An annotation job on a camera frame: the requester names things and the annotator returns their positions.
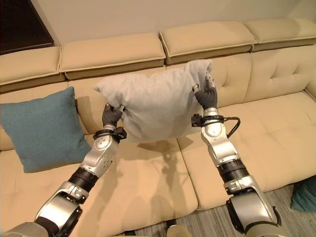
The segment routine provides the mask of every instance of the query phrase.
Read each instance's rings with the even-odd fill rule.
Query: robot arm
[[[82,214],[80,204],[90,190],[109,169],[121,139],[126,138],[122,127],[116,128],[124,107],[115,109],[106,105],[102,121],[103,129],[97,131],[91,151],[79,168],[64,182],[37,213],[34,222],[23,223],[6,233],[4,237],[67,237]]]
[[[227,194],[233,195],[226,202],[232,224],[248,237],[285,237],[278,212],[269,205],[228,139],[238,128],[240,120],[219,115],[217,92],[210,68],[207,69],[205,80],[206,91],[200,91],[198,85],[193,87],[204,112],[203,116],[192,117],[192,126],[201,127],[202,140],[208,146],[209,155],[224,181],[224,188]],[[238,123],[227,135],[224,122],[229,119],[236,119]]]

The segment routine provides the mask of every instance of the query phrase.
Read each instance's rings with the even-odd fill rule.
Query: white wall
[[[157,32],[205,21],[304,17],[316,21],[316,0],[32,0],[55,40]]]

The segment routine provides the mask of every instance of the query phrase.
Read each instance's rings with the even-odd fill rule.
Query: black glove
[[[122,111],[120,111],[119,109],[114,108],[109,104],[106,104],[102,114],[103,126],[109,124],[116,127],[122,114]]]
[[[215,87],[209,87],[208,83],[206,83],[206,91],[197,91],[195,93],[196,99],[200,105],[202,105],[203,109],[206,110],[208,108],[217,108],[217,91]]]

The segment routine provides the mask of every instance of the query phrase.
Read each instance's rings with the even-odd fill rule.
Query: black cable
[[[224,118],[224,122],[228,121],[228,120],[237,120],[237,123],[235,124],[235,126],[231,129],[231,131],[227,134],[227,138],[229,138],[230,136],[232,136],[232,134],[234,132],[236,132],[236,130],[238,129],[239,125],[240,125],[240,118],[238,117],[226,117]]]
[[[218,123],[218,122],[221,122],[221,123],[224,123],[228,120],[237,120],[237,123],[235,124],[235,126],[231,129],[231,131],[227,134],[227,138],[229,138],[230,136],[232,136],[232,134],[234,132],[236,132],[236,130],[238,129],[239,125],[240,125],[240,118],[238,117],[223,117],[223,119],[217,119],[216,121],[213,121],[213,122],[208,122],[206,124],[203,125],[203,127],[207,126],[207,125],[210,125],[210,124],[213,124],[213,123]]]

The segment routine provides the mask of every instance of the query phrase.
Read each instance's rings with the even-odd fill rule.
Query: white pillow
[[[202,110],[192,87],[198,83],[204,90],[211,63],[210,59],[195,60],[150,77],[137,73],[108,76],[93,89],[101,92],[112,106],[126,107],[121,119],[128,141],[147,143],[177,138],[200,131],[191,127],[191,116]]]

